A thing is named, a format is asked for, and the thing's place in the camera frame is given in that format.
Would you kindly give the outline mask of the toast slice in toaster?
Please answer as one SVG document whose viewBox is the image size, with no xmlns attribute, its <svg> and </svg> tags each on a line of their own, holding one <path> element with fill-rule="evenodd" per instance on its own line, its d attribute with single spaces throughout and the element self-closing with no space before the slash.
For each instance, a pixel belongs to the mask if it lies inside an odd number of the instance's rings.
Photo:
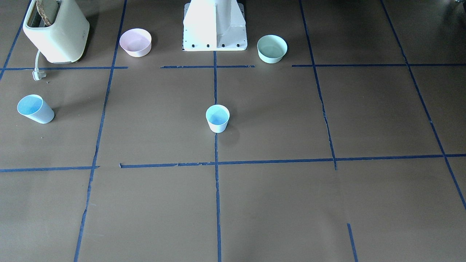
<svg viewBox="0 0 466 262">
<path fill-rule="evenodd" d="M 59 10 L 57 0 L 37 0 L 36 9 L 46 27 L 53 25 Z"/>
</svg>

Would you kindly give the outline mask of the pink bowl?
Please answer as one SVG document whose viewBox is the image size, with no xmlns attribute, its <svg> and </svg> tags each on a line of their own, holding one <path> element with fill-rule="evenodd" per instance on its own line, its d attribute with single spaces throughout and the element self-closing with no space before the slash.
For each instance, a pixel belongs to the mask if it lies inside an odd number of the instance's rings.
<svg viewBox="0 0 466 262">
<path fill-rule="evenodd" d="M 133 28 L 120 36 L 119 44 L 131 57 L 148 55 L 152 47 L 151 34 L 142 28 Z"/>
</svg>

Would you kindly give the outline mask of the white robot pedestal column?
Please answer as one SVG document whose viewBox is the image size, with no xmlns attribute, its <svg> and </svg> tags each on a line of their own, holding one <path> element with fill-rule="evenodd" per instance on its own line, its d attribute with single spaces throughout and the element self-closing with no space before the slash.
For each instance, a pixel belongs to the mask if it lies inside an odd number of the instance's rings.
<svg viewBox="0 0 466 262">
<path fill-rule="evenodd" d="M 184 51 L 243 51 L 247 47 L 242 3 L 236 0 L 192 0 L 184 5 Z"/>
</svg>

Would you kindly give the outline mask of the blue cup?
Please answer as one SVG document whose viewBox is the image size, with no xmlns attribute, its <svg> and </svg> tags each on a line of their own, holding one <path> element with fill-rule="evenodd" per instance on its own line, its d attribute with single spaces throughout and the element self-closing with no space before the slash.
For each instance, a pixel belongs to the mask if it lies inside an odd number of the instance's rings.
<svg viewBox="0 0 466 262">
<path fill-rule="evenodd" d="M 17 111 L 37 123 L 47 124 L 51 122 L 55 113 L 45 100 L 36 94 L 23 97 L 17 104 Z"/>
<path fill-rule="evenodd" d="M 215 104 L 206 110 L 205 118 L 212 132 L 222 133 L 228 125 L 230 112 L 225 106 Z"/>
</svg>

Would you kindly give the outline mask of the green bowl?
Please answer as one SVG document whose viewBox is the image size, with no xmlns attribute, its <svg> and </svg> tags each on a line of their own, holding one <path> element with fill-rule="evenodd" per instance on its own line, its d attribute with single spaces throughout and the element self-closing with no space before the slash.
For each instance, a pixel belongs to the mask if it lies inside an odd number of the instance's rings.
<svg viewBox="0 0 466 262">
<path fill-rule="evenodd" d="M 286 55 L 288 44 L 278 35 L 265 35 L 258 40 L 257 51 L 261 61 L 274 64 Z"/>
</svg>

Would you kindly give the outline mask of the cream white toaster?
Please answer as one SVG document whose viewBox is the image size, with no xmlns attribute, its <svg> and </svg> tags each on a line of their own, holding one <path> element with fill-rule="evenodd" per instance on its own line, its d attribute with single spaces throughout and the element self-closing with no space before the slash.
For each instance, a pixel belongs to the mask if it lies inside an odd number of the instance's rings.
<svg viewBox="0 0 466 262">
<path fill-rule="evenodd" d="M 84 54 L 90 24 L 75 0 L 57 1 L 56 20 L 46 27 L 37 12 L 36 0 L 32 0 L 22 29 L 50 63 L 74 63 Z"/>
</svg>

